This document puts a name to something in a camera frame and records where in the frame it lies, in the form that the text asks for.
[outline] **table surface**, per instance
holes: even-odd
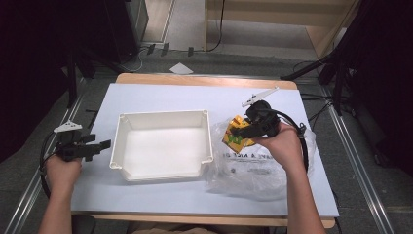
[[[112,139],[114,142],[121,113],[183,108],[208,109],[212,125],[235,114],[243,114],[243,101],[252,94],[276,86],[281,90],[266,100],[276,102],[279,111],[290,113],[297,122],[309,126],[293,82],[121,74],[117,84],[109,87],[92,133],[96,134],[96,141]],[[94,156],[91,163],[83,164],[72,200],[74,214],[122,220],[286,226],[286,198],[255,201],[212,194],[206,191],[207,182],[203,178],[176,182],[127,182],[120,172],[109,169],[111,152],[111,149],[104,150]],[[317,150],[310,183],[324,226],[334,226],[338,211]]]

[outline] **white plastic tray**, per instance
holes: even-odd
[[[207,110],[119,116],[110,168],[125,180],[200,176],[212,161]]]

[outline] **floor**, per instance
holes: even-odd
[[[188,57],[189,47],[200,50],[203,47],[204,0],[147,0],[148,9],[164,12],[153,30],[146,34],[145,44],[156,43],[157,48],[163,48],[163,43],[169,42],[167,56],[161,56],[161,51],[152,55],[140,54],[124,64],[126,68],[141,73],[170,73],[169,69],[181,62],[188,65],[196,74],[224,74],[256,76],[262,79],[287,75],[293,70],[307,64],[305,61],[317,60],[311,42],[303,26],[282,24],[257,24],[225,22],[222,28],[222,40],[219,47],[210,54],[198,54]],[[211,22],[210,28],[217,28],[218,22]],[[218,30],[211,32],[210,45],[215,45]],[[75,117],[75,121],[84,126],[89,125],[93,115],[85,112],[86,108],[99,109],[105,91],[110,83],[115,82],[116,75],[100,68],[85,86],[83,101]],[[317,71],[307,74],[296,82],[301,93],[320,95],[320,86],[315,82]],[[36,172],[39,145],[47,130],[58,126],[66,109],[67,96],[63,96],[50,111],[48,116],[27,141],[27,144],[14,157],[0,164],[0,232],[4,232],[13,217],[14,210],[19,208],[24,191],[31,184]],[[304,101],[308,116],[319,112],[325,102]],[[358,157],[362,162],[374,191],[379,197],[394,231],[380,232],[372,215],[371,204],[365,196],[361,182],[357,177],[349,154],[343,146],[341,136],[337,133],[331,113],[322,112],[313,130],[317,135],[319,152],[330,182],[338,197],[340,217],[338,225],[328,229],[327,233],[411,233],[413,229],[413,178],[398,168],[383,168],[374,161],[374,154],[368,145],[357,120],[348,113],[342,119],[353,143]],[[16,232],[8,229],[7,233],[35,233],[39,220],[47,202],[41,190],[33,207],[22,208],[29,211],[23,223]],[[125,221],[98,220],[95,233],[125,233],[128,223]],[[285,233],[282,228],[273,229],[274,233]]]

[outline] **hand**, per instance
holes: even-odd
[[[253,141],[266,147],[287,172],[303,166],[301,142],[294,127],[280,122],[276,136],[256,137]]]
[[[71,195],[82,169],[81,162],[82,160],[78,158],[65,162],[56,155],[46,161],[46,172],[52,193]]]

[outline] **yellow package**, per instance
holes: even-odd
[[[224,135],[224,138],[222,139],[222,142],[228,145],[228,147],[230,147],[236,153],[240,153],[241,150],[243,150],[243,148],[255,144],[255,142],[249,138],[242,138],[241,136],[233,136],[231,133],[231,129],[233,128],[244,128],[248,125],[249,125],[248,122],[243,117],[241,117],[240,115],[237,115],[228,124],[227,130],[225,131],[225,135]]]

